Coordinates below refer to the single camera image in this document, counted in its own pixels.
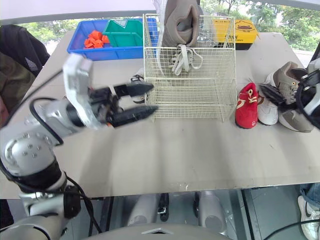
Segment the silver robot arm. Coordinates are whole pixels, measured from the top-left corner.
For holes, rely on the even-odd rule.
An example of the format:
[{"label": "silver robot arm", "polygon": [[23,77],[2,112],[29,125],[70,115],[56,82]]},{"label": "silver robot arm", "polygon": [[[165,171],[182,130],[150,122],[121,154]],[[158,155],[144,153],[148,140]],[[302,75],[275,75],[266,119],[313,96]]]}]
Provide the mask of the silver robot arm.
[{"label": "silver robot arm", "polygon": [[71,54],[63,66],[67,99],[46,98],[51,101],[35,107],[31,104],[32,115],[24,122],[0,129],[1,170],[20,187],[19,196],[29,216],[1,231],[2,240],[59,239],[68,220],[79,213],[81,192],[67,185],[67,176],[53,152],[64,137],[84,127],[126,125],[147,118],[157,109],[144,105],[123,110],[118,104],[121,97],[143,95],[153,85],[118,85],[114,86],[116,94],[109,87],[93,89],[92,67],[91,60]]}]

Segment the white table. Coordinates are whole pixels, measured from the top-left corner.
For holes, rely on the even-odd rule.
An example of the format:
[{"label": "white table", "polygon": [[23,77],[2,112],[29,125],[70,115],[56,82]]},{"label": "white table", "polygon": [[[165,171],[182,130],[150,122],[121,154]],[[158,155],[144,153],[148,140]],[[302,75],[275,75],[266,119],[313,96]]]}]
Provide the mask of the white table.
[{"label": "white table", "polygon": [[[72,34],[61,40],[30,90],[62,68]],[[236,51],[238,91],[250,80],[262,83],[287,61],[300,64],[283,36],[261,33],[248,51]],[[142,66],[142,59],[96,61],[93,84],[125,83]],[[62,76],[36,96],[62,98]],[[27,113],[25,106],[13,121]],[[241,129],[234,115],[224,123],[147,119],[118,129],[86,129],[54,152],[61,169],[88,196],[102,197],[320,182],[319,139],[317,129],[299,133],[280,123]],[[18,197],[18,188],[3,175],[0,185],[0,198]]]}]

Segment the yellow box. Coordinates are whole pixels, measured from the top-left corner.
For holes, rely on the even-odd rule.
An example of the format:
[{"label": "yellow box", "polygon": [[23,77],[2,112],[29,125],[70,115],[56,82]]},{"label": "yellow box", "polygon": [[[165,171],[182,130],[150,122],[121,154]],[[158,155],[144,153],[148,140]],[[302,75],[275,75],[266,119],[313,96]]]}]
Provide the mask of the yellow box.
[{"label": "yellow box", "polygon": [[[230,26],[230,20],[213,19],[213,25],[216,30],[216,35],[219,43],[224,43],[226,34]],[[235,20],[235,49],[247,50],[256,40],[259,35],[255,25],[250,20]]]}]

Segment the gray sneaker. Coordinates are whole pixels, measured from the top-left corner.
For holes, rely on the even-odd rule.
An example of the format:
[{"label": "gray sneaker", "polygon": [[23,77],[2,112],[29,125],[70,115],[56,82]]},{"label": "gray sneaker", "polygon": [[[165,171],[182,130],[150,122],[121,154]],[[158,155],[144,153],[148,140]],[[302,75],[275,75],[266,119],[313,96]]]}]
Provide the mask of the gray sneaker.
[{"label": "gray sneaker", "polygon": [[296,63],[289,61],[283,67],[268,76],[268,78],[273,78],[275,86],[284,96],[286,104],[293,104],[296,102],[299,79],[291,72],[291,70],[296,69],[297,67],[298,65]]},{"label": "gray sneaker", "polygon": [[296,110],[279,111],[279,122],[288,129],[301,133],[310,133],[314,126]]},{"label": "gray sneaker", "polygon": [[[186,47],[196,45],[199,35],[200,6],[198,0],[153,0],[153,3],[159,14],[157,65],[161,76],[175,77],[180,75],[180,72],[174,73],[172,66],[180,59],[178,57],[180,52],[174,48],[179,44]],[[174,86],[179,83],[174,80],[169,82]]]},{"label": "gray sneaker", "polygon": [[[279,89],[288,105],[296,102],[299,78],[291,70],[297,67],[296,63],[289,61],[267,77],[267,79],[274,81],[275,86]],[[279,112],[279,122],[286,128],[296,132],[310,133],[314,129],[314,126],[306,117],[297,110]]]}]

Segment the white wire shelf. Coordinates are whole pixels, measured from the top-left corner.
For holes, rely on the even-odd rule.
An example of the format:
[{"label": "white wire shelf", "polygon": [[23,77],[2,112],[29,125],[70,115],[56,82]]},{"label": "white wire shelf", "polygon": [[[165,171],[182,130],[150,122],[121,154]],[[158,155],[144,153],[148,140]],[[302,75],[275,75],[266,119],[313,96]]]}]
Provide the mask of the white wire shelf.
[{"label": "white wire shelf", "polygon": [[[157,46],[158,21],[156,14],[143,16],[144,79],[154,85],[146,103],[159,106],[153,117],[224,121],[237,104],[234,19],[200,16],[199,37],[193,49],[202,56],[202,65],[189,72],[182,70],[180,75],[171,68],[178,49]],[[193,64],[200,62],[194,56]]]}]

